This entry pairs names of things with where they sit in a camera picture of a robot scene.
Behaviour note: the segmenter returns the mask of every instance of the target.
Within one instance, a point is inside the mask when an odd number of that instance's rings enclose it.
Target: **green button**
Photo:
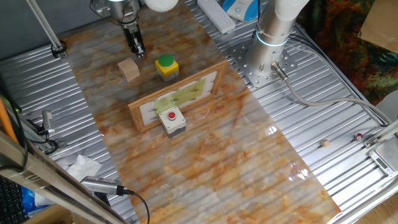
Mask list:
[[[159,58],[159,63],[163,67],[169,67],[174,63],[174,58],[171,55],[162,55]]]

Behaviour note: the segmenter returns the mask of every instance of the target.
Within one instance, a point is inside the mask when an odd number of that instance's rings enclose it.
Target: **colorful fabric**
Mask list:
[[[398,90],[398,55],[360,39],[374,0],[311,0],[298,18],[308,34],[374,105]]]

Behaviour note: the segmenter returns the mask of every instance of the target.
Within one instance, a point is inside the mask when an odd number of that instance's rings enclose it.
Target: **gray cable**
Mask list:
[[[303,43],[299,43],[299,42],[295,42],[295,41],[291,41],[291,42],[293,42],[294,44],[303,44]],[[297,49],[297,50],[303,50],[303,51],[305,51],[305,52],[308,52],[308,53],[311,53],[311,54],[314,54],[314,55],[318,56],[318,57],[323,61],[323,63],[325,63],[325,65],[326,65],[327,67],[329,67],[330,69],[332,69],[335,73],[338,73],[338,72],[335,70],[335,68],[333,68],[332,66],[329,66],[328,62],[327,62],[320,54],[318,54],[318,52],[313,52],[313,51],[307,50],[307,49],[301,49],[301,48],[299,48],[299,47],[296,47],[296,46],[293,46],[293,45],[289,45],[289,44],[286,44],[286,46],[292,47],[292,48]],[[364,106],[367,106],[368,108],[370,108],[371,110],[373,110],[373,111],[374,111],[379,117],[381,117],[387,124],[391,124],[391,123],[392,123],[392,121],[390,120],[390,118],[389,118],[386,114],[384,114],[379,108],[373,106],[372,104],[370,104],[370,103],[368,103],[368,102],[366,102],[366,101],[364,101],[364,100],[360,100],[360,99],[356,99],[356,98],[338,98],[338,99],[334,99],[334,100],[328,100],[328,101],[322,101],[322,102],[316,102],[316,103],[315,103],[315,102],[309,102],[309,101],[304,100],[304,99],[301,98],[300,96],[298,96],[298,94],[294,91],[292,85],[290,84],[290,82],[289,82],[288,80],[282,80],[282,81],[285,81],[285,82],[286,82],[286,85],[287,85],[287,87],[289,88],[289,90],[292,92],[292,94],[293,94],[293,95],[299,100],[299,102],[301,102],[302,104],[309,105],[309,106],[325,106],[325,105],[329,105],[329,104],[337,103],[337,102],[342,102],[342,101],[355,102],[355,103],[359,103],[359,104],[362,104],[362,105],[364,105]]]
[[[296,93],[296,91],[294,91],[292,85],[290,84],[289,79],[286,79],[285,83],[286,83],[287,87],[289,88],[289,90],[294,95],[294,97],[296,97],[298,99],[298,101],[300,103],[302,103],[302,104],[309,105],[309,106],[325,106],[325,105],[329,105],[329,104],[332,104],[332,103],[344,102],[344,101],[359,103],[359,104],[362,104],[362,105],[367,106],[368,108],[372,109],[382,119],[384,119],[384,121],[386,121],[386,123],[388,123],[388,124],[392,123],[390,118],[388,118],[388,116],[386,114],[384,114],[379,108],[373,106],[372,104],[370,104],[370,103],[368,103],[366,101],[363,101],[363,100],[360,100],[360,99],[356,99],[356,98],[338,98],[338,99],[334,99],[334,100],[326,100],[326,101],[321,101],[321,102],[309,102],[307,100],[304,100],[300,96],[298,96],[298,94]]]

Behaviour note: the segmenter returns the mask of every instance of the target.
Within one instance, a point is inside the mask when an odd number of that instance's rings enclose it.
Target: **black keyboard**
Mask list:
[[[19,224],[28,220],[21,192],[20,186],[0,176],[0,224]]]

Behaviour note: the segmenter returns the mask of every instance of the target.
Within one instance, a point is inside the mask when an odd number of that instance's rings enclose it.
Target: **framed picture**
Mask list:
[[[225,60],[128,104],[137,130],[142,133],[157,126],[159,113],[173,106],[184,113],[215,97],[228,66]]]

